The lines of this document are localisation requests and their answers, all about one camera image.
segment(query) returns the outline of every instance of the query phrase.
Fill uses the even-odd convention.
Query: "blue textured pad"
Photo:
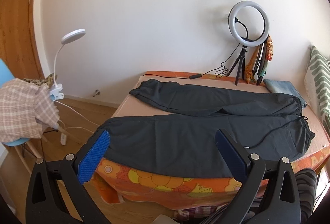
[[[103,131],[84,159],[78,165],[77,178],[81,184],[90,181],[105,151],[110,144],[110,134]]]
[[[215,141],[218,151],[225,160],[235,180],[245,183],[248,179],[246,164],[221,130],[216,132]]]

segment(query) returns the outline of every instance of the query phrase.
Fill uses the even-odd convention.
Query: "tripod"
[[[235,85],[237,86],[238,84],[238,79],[240,78],[240,71],[242,71],[242,78],[243,80],[245,79],[245,53],[247,52],[246,50],[247,46],[243,46],[240,55],[238,56],[238,58],[236,58],[233,66],[230,68],[229,72],[227,73],[227,77],[231,74],[231,72],[233,71],[233,69],[235,68],[235,66],[238,64],[238,70],[237,70],[237,75],[236,75],[236,80],[235,80]]]

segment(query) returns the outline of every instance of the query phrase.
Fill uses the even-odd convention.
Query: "orange floral tablecloth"
[[[152,72],[162,76],[189,76],[193,73]],[[215,76],[203,76],[214,79]],[[330,155],[330,146],[311,156],[292,163],[293,171],[311,167],[317,170]],[[102,159],[92,182],[107,203],[150,201],[170,209],[185,209],[202,205],[221,205],[233,199],[241,183],[234,178],[182,178],[152,174]],[[262,195],[267,181],[263,181],[258,194]]]

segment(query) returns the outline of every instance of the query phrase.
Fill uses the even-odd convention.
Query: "wooden floor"
[[[102,124],[116,111],[115,108],[71,99],[63,99],[60,100],[60,102],[70,105],[87,119],[97,124]],[[56,105],[59,109],[60,118],[65,123],[66,127],[80,126],[87,128],[90,131],[95,131],[97,127],[95,124],[89,123],[74,111],[61,104],[56,103]],[[83,129],[69,128],[68,131],[75,137],[74,139],[68,138],[65,146],[60,144],[59,132],[45,134],[48,142],[43,141],[42,145],[46,161],[60,160],[63,159],[68,153],[76,153],[82,144],[85,143],[92,135],[91,132]],[[33,143],[37,146],[37,149],[41,153],[41,141],[34,140]],[[32,169],[36,159],[28,153],[25,154],[25,159],[29,167]],[[14,148],[9,150],[9,154],[0,167],[0,175],[2,176],[4,184],[16,206],[17,217],[22,223],[25,223],[25,200],[30,176],[20,161]],[[70,214],[73,217],[80,219],[65,188],[62,184],[59,184],[59,186]],[[173,216],[172,210],[151,202],[125,201],[122,204],[116,205],[106,204],[91,183],[87,182],[84,186],[94,202],[112,224],[148,224],[160,214]]]

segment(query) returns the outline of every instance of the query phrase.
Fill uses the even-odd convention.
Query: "blue chair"
[[[12,79],[15,79],[14,75],[11,73],[11,71],[8,69],[6,64],[0,58],[0,87],[2,87],[2,85],[4,83],[6,83],[6,82],[8,82]],[[23,158],[23,154],[22,154],[21,149],[19,147],[19,145],[24,145],[25,143],[29,146],[29,148],[31,149],[31,151],[33,152],[33,154],[37,158],[42,157],[41,154],[34,147],[34,145],[31,143],[29,138],[19,138],[18,140],[15,140],[15,141],[12,141],[12,142],[6,142],[6,143],[3,143],[3,144],[7,145],[9,147],[14,147],[15,148],[15,150],[17,151],[17,154],[19,155],[19,158],[21,159],[22,163],[24,164],[24,166],[26,167],[28,172],[31,174],[31,170],[28,167],[27,163],[25,162],[25,160]]]

